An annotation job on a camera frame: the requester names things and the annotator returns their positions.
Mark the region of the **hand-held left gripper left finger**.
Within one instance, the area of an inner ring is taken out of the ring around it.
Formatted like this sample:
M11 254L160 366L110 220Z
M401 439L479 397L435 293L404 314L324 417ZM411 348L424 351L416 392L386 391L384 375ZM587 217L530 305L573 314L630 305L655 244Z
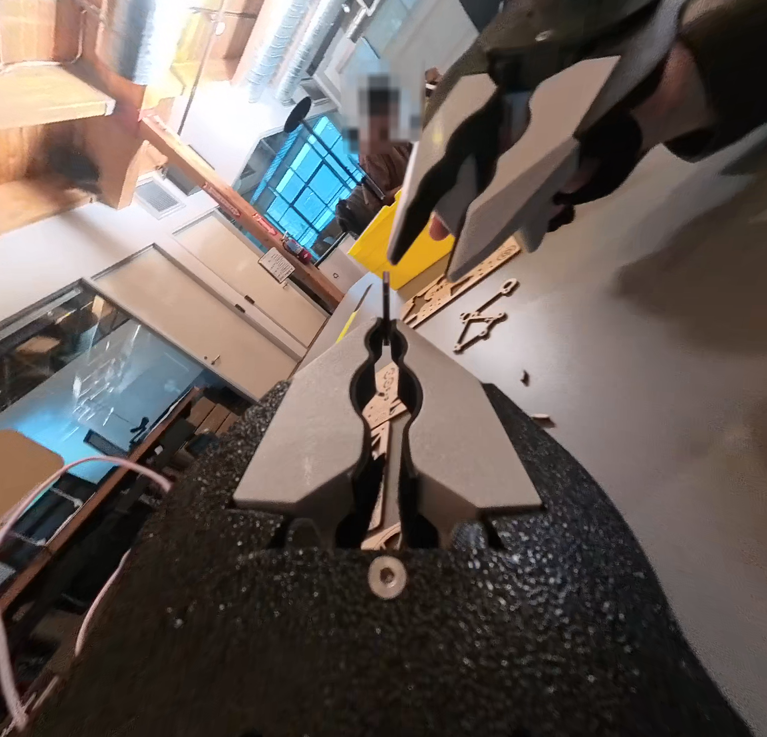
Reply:
M238 484L240 509L310 520L319 534L365 534L382 464L364 407L377 393L384 321L363 320L292 379Z

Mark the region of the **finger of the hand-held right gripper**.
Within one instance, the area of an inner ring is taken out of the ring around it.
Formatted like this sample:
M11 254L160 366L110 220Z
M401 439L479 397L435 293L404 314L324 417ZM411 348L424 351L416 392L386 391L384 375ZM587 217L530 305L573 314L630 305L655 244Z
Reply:
M536 251L548 232L553 197L578 168L574 134L620 57L579 61L547 78L529 100L529 123L500 155L484 191L469 205L447 277L461 279L513 236Z
M399 264L437 213L455 236L450 265L479 265L499 243L495 212L510 177L509 73L460 78L435 110L414 146L400 193L387 258Z

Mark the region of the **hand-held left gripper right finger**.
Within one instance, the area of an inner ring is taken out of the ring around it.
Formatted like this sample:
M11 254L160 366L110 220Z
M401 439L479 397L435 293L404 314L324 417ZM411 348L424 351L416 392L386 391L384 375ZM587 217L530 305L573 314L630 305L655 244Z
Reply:
M405 547L447 549L459 525L542 509L483 384L404 324L392 324L389 342L409 413L398 491Z

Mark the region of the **person's right forearm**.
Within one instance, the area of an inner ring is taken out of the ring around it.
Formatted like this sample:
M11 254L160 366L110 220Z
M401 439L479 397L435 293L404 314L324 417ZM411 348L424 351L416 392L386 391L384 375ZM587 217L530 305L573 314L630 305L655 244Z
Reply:
M695 61L713 123L666 147L698 161L766 122L766 0L691 0L679 35Z

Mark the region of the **person's right hand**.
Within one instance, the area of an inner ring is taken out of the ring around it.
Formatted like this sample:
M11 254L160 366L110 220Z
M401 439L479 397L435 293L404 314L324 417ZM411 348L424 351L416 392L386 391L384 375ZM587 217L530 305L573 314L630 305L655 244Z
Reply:
M670 51L657 87L632 112L649 150L709 128L715 114L692 52L683 42Z

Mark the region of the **wooden sheet with curved cutouts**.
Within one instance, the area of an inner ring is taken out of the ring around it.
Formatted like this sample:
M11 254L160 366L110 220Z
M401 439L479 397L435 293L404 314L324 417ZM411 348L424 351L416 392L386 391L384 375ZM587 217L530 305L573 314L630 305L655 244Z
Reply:
M406 413L407 406L399 398L399 368L391 362L375 375L376 392L363 410L363 417L371 430Z

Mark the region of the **yellow plastic bin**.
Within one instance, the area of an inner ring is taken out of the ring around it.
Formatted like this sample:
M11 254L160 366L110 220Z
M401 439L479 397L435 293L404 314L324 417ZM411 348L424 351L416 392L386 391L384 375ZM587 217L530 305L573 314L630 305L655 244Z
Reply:
M390 287L395 290L403 288L444 256L448 256L455 243L452 236L440 241L434 240L429 234L429 228L426 228L418 235L400 262L396 265L390 264L387 251L399 199L398 191L394 203L379 211L348 252L351 258L380 278L384 272L388 272Z

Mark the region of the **wooden linkage part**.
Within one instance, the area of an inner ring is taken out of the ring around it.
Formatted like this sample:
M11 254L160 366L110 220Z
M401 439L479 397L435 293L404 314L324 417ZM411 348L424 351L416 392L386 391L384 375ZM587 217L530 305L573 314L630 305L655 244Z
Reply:
M518 287L517 279L508 279L475 310L461 314L459 320L462 328L453 346L454 354L461 355L490 337L494 327L508 318L506 311L493 311L492 307L498 301L511 297Z

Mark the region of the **large paned window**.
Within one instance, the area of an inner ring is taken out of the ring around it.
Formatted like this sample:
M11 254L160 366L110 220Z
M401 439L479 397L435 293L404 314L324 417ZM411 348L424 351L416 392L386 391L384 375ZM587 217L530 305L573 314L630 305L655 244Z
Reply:
M335 111L261 139L233 188L279 233L319 260L341 233L335 220L338 201L362 179L358 156L347 152Z

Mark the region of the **black floor lamp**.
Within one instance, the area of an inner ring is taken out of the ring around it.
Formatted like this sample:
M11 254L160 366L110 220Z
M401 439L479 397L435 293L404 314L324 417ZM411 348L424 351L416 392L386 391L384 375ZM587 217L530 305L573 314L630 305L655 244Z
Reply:
M344 156L340 157L331 145L323 139L321 133L308 122L307 117L311 109L311 98L306 97L300 100L288 114L284 122L284 132L290 134L297 129L305 129L310 143L324 150L325 156L334 160L349 176L354 176L352 170L360 168L358 164L358 152L360 150L358 132L344 124L336 128L339 131L343 146L342 153Z

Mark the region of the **wooden sheet with round holes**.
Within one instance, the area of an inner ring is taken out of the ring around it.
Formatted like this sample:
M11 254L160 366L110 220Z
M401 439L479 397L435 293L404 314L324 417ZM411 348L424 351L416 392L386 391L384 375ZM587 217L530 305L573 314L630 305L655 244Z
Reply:
M438 276L422 290L417 292L402 308L400 320L409 327L416 329L442 308L483 282L487 276L503 267L522 252L515 237L509 237L490 257L461 279L451 282L446 273Z

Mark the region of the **white notice paper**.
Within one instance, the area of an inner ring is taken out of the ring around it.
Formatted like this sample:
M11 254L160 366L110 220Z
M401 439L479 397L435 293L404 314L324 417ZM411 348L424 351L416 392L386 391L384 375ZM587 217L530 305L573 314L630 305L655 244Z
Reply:
M258 264L280 285L287 282L294 273L291 261L274 247L259 258Z

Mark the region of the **wooden pillar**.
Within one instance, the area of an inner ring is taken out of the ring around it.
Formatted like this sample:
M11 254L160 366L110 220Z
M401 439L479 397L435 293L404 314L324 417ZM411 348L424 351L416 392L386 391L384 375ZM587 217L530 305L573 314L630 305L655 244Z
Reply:
M157 115L142 117L137 125L141 137L165 155L195 185L210 196L220 209L231 216L248 234L268 249L276 249L293 267L294 274L334 311L344 293L311 263L302 262L288 251L280 234L256 209L237 193L196 151L191 149Z

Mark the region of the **silver ventilation duct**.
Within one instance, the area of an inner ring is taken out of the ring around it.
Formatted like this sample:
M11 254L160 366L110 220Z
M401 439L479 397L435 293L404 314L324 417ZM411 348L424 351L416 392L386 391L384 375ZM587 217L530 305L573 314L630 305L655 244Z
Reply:
M264 0L234 82L248 103L293 103L334 38L355 42L382 0Z

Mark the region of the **wall air vent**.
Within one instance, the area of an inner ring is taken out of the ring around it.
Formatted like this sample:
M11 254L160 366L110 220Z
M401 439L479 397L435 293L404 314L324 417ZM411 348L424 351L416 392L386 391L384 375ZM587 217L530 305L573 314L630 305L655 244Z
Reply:
M170 217L187 205L185 195L157 173L138 179L133 198L156 220Z

